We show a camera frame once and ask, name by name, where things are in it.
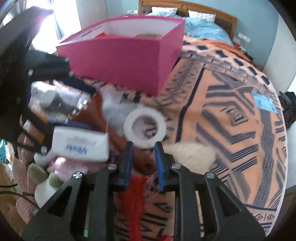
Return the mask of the white pillow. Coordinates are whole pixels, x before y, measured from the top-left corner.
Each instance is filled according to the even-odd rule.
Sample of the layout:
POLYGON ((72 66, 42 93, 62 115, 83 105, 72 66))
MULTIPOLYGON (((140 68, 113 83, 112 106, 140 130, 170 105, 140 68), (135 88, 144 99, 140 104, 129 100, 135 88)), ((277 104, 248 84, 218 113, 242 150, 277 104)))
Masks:
POLYGON ((168 14, 175 15, 177 13, 178 8, 164 8, 164 7, 152 7, 152 13, 154 14, 168 14))
POLYGON ((208 14, 208 13, 202 13, 199 11, 191 11, 191 10, 189 10, 188 13, 190 18, 199 18, 212 23, 215 22, 215 18, 216 18, 215 14, 208 14))

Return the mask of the white Vinda tissue pack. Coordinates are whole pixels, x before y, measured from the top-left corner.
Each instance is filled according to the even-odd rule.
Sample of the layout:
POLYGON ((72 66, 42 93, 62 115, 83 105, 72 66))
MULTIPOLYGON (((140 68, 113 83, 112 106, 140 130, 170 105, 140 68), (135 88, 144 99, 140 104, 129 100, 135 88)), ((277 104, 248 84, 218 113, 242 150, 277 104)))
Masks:
POLYGON ((109 136, 81 128, 57 126, 53 131, 51 152, 57 157, 106 162, 109 159, 109 136))

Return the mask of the white tape roll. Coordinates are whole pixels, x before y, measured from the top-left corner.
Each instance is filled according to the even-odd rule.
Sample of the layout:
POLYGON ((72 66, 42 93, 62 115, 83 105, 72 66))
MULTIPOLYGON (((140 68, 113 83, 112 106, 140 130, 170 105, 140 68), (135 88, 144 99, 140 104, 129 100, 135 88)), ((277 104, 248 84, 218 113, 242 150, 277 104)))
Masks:
POLYGON ((161 142, 167 131, 165 117, 154 108, 137 108, 125 119, 124 136, 140 149, 151 149, 161 142))

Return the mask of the left white pillow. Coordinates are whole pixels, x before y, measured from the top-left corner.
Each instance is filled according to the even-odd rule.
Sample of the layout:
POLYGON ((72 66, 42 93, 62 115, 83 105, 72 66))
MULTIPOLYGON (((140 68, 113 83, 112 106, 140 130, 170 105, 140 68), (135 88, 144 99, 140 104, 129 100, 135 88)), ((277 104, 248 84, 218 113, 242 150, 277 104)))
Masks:
POLYGON ((168 14, 175 15, 177 13, 178 8, 164 8, 164 7, 152 7, 152 13, 154 14, 168 14))

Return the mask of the right white pillow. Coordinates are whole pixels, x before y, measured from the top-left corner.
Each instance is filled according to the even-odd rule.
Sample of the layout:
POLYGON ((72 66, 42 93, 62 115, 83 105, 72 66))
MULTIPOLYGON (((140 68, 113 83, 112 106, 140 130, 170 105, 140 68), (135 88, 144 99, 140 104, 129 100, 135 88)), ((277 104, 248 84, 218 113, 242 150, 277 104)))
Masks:
POLYGON ((189 10, 188 13, 190 18, 199 18, 212 23, 215 22, 215 18, 216 18, 215 14, 208 14, 208 13, 202 13, 199 11, 191 11, 191 10, 189 10))

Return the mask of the pink cardboard box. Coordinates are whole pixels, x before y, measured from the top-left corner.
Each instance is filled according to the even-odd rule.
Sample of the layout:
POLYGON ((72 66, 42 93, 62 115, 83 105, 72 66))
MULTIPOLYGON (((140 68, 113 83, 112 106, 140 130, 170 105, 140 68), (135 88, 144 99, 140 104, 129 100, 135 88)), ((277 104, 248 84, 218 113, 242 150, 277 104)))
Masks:
POLYGON ((120 16, 86 27, 57 45, 75 76, 157 96, 183 46, 185 21, 120 16))

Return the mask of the wooden bed headboard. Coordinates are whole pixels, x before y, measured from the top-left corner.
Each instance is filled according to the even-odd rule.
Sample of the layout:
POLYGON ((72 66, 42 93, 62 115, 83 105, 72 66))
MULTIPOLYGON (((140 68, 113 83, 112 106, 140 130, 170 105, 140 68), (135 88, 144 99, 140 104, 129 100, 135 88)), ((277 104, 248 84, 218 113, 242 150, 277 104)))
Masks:
POLYGON ((215 24, 222 27, 229 37, 233 39, 235 34, 235 28, 237 24, 237 18, 229 15, 220 10, 210 8, 201 4, 195 4, 188 1, 170 1, 170 0, 139 0, 138 1, 138 13, 143 13, 143 8, 148 9, 148 7, 162 7, 162 8, 177 8, 177 15, 189 16, 189 11, 198 11, 206 14, 214 14, 215 24))

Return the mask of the blue paper card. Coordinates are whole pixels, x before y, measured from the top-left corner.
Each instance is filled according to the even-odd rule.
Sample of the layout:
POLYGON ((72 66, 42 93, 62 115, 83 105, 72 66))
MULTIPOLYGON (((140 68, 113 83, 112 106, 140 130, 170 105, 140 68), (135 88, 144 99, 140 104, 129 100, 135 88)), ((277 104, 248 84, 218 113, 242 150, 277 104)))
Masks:
POLYGON ((272 113, 278 112, 276 110, 275 105, 273 104, 273 101, 270 98, 268 98, 264 95, 261 95, 255 91, 252 91, 251 94, 254 99, 255 105, 258 109, 269 111, 272 113))

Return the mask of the white fluffy plush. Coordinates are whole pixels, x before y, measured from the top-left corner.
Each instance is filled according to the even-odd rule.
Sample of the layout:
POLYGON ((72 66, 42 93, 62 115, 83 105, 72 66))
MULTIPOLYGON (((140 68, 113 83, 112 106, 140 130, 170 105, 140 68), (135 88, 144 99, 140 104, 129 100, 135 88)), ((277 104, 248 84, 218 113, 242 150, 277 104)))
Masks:
POLYGON ((196 142, 167 144, 163 149, 165 153, 173 156, 176 163, 198 174, 208 172, 216 159, 215 149, 196 142))

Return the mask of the red tassel item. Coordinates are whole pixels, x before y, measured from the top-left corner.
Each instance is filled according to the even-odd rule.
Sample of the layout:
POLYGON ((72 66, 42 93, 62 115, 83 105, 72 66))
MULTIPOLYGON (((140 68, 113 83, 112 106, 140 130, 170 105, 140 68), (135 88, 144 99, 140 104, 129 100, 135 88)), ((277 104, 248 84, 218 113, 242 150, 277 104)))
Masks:
POLYGON ((128 188, 120 195, 121 210, 129 225, 129 240, 142 240, 140 219, 144 213, 145 177, 132 176, 128 188))

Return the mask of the watch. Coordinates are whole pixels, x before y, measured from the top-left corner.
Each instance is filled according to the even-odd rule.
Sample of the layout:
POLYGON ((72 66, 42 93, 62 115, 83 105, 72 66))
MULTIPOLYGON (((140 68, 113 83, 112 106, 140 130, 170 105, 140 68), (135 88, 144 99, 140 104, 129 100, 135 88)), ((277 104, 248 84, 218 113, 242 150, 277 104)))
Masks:
POLYGON ((59 84, 35 81, 31 85, 29 108, 49 121, 66 121, 73 111, 87 104, 90 94, 59 84))

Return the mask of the orange patterned blanket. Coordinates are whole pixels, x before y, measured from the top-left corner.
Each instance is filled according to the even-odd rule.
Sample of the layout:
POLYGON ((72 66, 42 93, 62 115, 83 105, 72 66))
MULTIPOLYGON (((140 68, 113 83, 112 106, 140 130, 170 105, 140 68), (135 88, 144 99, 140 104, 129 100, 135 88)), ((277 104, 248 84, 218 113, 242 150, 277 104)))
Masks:
POLYGON ((158 96, 115 85, 109 88, 166 117, 164 145, 198 142, 215 149, 210 171, 265 233, 271 233, 287 183, 287 131, 280 101, 264 73, 226 43, 186 36, 158 96), (258 109, 252 91, 270 98, 277 113, 258 109))

